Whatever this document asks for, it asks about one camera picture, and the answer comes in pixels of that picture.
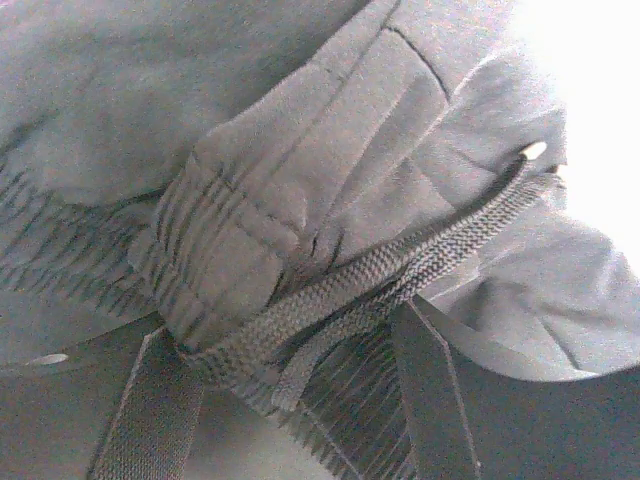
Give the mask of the black shorts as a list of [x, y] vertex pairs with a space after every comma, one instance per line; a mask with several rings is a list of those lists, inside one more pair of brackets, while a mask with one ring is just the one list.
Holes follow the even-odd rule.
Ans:
[[3, 2], [1, 375], [163, 328], [202, 388], [182, 479], [248, 467], [245, 409], [289, 465], [421, 479], [401, 306], [510, 379], [639, 370], [639, 277], [568, 214], [522, 9]]

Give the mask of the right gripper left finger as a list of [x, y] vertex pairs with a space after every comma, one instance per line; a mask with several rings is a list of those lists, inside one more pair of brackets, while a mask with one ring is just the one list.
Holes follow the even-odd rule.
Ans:
[[4, 479], [182, 479], [202, 388], [167, 331], [120, 331], [1, 375]]

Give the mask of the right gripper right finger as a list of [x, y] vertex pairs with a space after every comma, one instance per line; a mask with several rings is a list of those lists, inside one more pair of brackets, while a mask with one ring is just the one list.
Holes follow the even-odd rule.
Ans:
[[510, 379], [457, 352], [418, 300], [392, 339], [421, 479], [636, 479], [639, 370], [564, 383]]

